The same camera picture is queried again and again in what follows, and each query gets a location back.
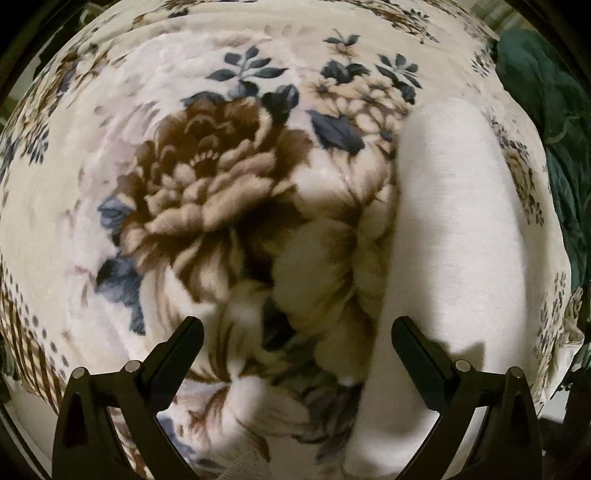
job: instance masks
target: bed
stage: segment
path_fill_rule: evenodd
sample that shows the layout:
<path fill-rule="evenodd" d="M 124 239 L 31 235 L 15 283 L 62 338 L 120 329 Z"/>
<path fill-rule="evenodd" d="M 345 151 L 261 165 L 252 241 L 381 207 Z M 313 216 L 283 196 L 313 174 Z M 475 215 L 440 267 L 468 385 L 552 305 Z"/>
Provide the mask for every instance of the bed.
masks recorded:
<path fill-rule="evenodd" d="M 413 109 L 458 97 L 487 118 L 522 208 L 541 409 L 583 342 L 582 289 L 496 40 L 444 0 L 107 10 L 0 137 L 0 331 L 21 381 L 58 412 L 75 367 L 119 370 L 185 315 L 214 319 L 159 418 L 191 467 L 217 478 L 254 448 L 278 478 L 353 475 L 342 466 L 392 274 L 398 135 Z M 381 227 L 351 243 L 372 215 Z"/>

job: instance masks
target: white pillow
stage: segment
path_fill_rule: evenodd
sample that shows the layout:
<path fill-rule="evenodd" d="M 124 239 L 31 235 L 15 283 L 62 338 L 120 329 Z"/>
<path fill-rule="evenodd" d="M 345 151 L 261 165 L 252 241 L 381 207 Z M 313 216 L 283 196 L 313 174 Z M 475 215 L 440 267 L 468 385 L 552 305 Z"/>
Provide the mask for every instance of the white pillow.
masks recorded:
<path fill-rule="evenodd" d="M 531 378 L 537 325 L 528 325 L 522 207 L 491 128 L 472 104 L 450 99 L 408 118 L 397 158 L 400 202 L 390 274 L 368 381 L 345 470 L 395 477 L 438 414 L 427 410 L 395 353 L 392 322 L 408 315 L 452 360 Z M 474 415 L 447 476 L 478 432 Z"/>

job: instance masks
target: black clamp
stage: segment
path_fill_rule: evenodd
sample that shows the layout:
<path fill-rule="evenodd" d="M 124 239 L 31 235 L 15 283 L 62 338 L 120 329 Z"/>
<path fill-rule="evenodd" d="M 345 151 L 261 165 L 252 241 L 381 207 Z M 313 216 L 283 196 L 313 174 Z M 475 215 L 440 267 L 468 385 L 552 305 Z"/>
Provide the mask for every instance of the black clamp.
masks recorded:
<path fill-rule="evenodd" d="M 132 360 L 119 372 L 100 375 L 76 368 L 57 421 L 52 478 L 142 480 L 132 470 L 108 412 L 117 407 L 154 478 L 198 480 L 155 415 L 170 406 L 203 338 L 201 322 L 188 317 L 143 363 Z"/>
<path fill-rule="evenodd" d="M 198 480 L 156 419 L 173 401 L 203 345 L 203 325 L 188 317 L 142 363 L 90 375 L 75 369 L 57 422 L 54 480 L 141 480 L 127 460 L 109 407 L 117 407 L 157 480 Z M 530 389 L 517 367 L 505 375 L 455 363 L 408 317 L 392 325 L 392 345 L 425 405 L 440 417 L 398 480 L 440 480 L 478 407 L 488 407 L 462 471 L 452 480 L 541 480 L 540 432 Z"/>
<path fill-rule="evenodd" d="M 487 407 L 462 471 L 450 480 L 541 480 L 542 448 L 534 402 L 523 371 L 477 372 L 455 363 L 408 317 L 392 325 L 392 345 L 425 405 L 440 413 L 397 480 L 440 480 L 478 407 Z"/>

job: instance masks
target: brown dotted pattern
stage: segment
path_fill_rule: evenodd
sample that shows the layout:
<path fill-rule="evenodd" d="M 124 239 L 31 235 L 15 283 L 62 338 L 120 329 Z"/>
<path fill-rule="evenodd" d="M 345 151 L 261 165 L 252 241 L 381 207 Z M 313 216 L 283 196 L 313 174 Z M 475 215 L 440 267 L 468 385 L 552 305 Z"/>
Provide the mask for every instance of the brown dotted pattern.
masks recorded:
<path fill-rule="evenodd" d="M 55 359 L 46 355 L 45 345 L 39 343 L 39 337 L 47 340 L 47 331 L 42 328 L 39 334 L 39 319 L 36 315 L 30 318 L 31 309 L 15 280 L 0 252 L 0 333 L 12 352 L 21 381 L 57 413 L 66 387 L 66 373 L 63 369 L 58 371 Z M 58 353 L 54 342 L 50 342 L 50 348 Z M 65 367 L 69 366 L 64 355 L 58 358 Z"/>

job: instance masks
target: green blanket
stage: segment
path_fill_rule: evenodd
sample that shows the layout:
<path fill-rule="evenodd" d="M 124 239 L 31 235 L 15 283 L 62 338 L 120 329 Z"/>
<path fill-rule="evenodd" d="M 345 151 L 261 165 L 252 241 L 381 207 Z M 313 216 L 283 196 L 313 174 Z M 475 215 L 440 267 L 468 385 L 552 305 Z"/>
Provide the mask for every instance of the green blanket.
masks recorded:
<path fill-rule="evenodd" d="M 569 256 L 572 292 L 591 278 L 591 100 L 558 52 L 539 33 L 511 30 L 497 45 L 496 72 L 538 129 L 548 164 L 554 207 Z M 588 309 L 579 327 L 586 331 Z M 584 370 L 589 368 L 586 356 Z"/>

